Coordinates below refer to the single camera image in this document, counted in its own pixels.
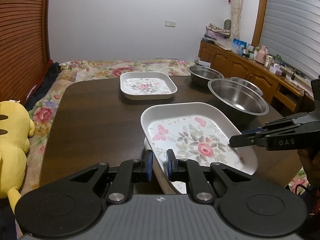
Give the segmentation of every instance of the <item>dark brown table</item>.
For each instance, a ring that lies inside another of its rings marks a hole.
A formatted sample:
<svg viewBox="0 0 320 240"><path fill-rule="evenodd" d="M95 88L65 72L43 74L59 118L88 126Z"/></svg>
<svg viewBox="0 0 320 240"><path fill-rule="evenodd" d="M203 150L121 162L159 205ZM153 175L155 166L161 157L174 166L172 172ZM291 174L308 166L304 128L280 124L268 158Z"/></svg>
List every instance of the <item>dark brown table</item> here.
<svg viewBox="0 0 320 240"><path fill-rule="evenodd" d="M59 105L45 149L40 186L82 170L98 162L110 167L140 158L145 135L140 125L142 112L152 105L211 103L209 90L191 83L189 76L172 76L178 87L166 100L133 101L124 97L120 79L84 81L69 86ZM272 107L267 115L252 121L248 128L281 118ZM301 168L297 151L268 152L254 147L258 157L255 176L285 187ZM140 187L140 192L161 191L156 179Z"/></svg>

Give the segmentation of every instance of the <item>white square tray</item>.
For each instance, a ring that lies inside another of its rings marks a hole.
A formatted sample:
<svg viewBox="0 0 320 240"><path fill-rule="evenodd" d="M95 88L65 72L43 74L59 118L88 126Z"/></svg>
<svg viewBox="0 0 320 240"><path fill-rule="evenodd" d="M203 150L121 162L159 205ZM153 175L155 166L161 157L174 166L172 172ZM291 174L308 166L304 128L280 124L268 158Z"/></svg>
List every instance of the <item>white square tray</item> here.
<svg viewBox="0 0 320 240"><path fill-rule="evenodd" d="M131 100L168 99L178 90L170 77L161 72L123 73L120 88Z"/></svg>
<svg viewBox="0 0 320 240"><path fill-rule="evenodd" d="M254 174L258 160L251 146L234 149L229 146L233 135L241 134L217 108L205 103L156 105L141 115L142 129L149 145L167 177L166 151L173 149L177 159L196 160L202 166L225 163L247 174ZM185 194L183 182L168 182Z"/></svg>

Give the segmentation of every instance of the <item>stainless steel bowl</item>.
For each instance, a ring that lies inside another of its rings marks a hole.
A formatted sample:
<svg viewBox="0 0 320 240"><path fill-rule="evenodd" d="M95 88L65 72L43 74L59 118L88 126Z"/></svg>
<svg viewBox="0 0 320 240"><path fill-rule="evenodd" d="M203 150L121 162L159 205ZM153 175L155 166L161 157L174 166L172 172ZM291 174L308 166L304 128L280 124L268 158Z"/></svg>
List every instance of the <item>stainless steel bowl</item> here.
<svg viewBox="0 0 320 240"><path fill-rule="evenodd" d="M238 77L232 77L230 78L230 80L235 81L241 85L244 85L248 88L250 88L251 90L253 90L254 92L256 92L258 95L262 96L263 92L261 91L260 88L258 88L255 84L243 79L243 78L238 78Z"/></svg>
<svg viewBox="0 0 320 240"><path fill-rule="evenodd" d="M214 106L236 126L269 112L268 104L260 95L235 81L213 79L208 82L208 87L213 94Z"/></svg>
<svg viewBox="0 0 320 240"><path fill-rule="evenodd" d="M207 67L194 65L188 67L188 70L191 73L191 80L203 87L208 87L208 82L212 79L224 78L218 71Z"/></svg>

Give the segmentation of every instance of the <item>metal screw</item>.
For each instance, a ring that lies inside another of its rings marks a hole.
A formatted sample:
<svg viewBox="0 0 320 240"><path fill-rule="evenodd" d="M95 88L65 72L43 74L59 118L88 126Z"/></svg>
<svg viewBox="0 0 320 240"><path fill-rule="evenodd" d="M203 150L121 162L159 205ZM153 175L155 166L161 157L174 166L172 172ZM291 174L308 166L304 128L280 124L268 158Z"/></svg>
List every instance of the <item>metal screw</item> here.
<svg viewBox="0 0 320 240"><path fill-rule="evenodd" d="M113 201L120 201L124 199L124 195L121 193L111 193L109 199Z"/></svg>
<svg viewBox="0 0 320 240"><path fill-rule="evenodd" d="M199 194L197 194L197 198L203 201L207 201L212 199L212 195L208 192L201 192Z"/></svg>

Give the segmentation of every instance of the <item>white wall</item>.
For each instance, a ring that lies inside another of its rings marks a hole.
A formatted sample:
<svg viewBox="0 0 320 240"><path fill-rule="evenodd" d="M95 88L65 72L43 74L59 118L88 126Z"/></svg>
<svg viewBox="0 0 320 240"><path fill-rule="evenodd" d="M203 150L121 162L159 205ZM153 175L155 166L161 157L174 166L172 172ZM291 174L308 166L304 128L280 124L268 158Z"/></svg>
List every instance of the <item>white wall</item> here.
<svg viewBox="0 0 320 240"><path fill-rule="evenodd" d="M229 18L228 0L49 0L51 59L194 61L205 26Z"/></svg>
<svg viewBox="0 0 320 240"><path fill-rule="evenodd" d="M256 26L259 0L243 0L240 40L248 44L252 42L254 28Z"/></svg>

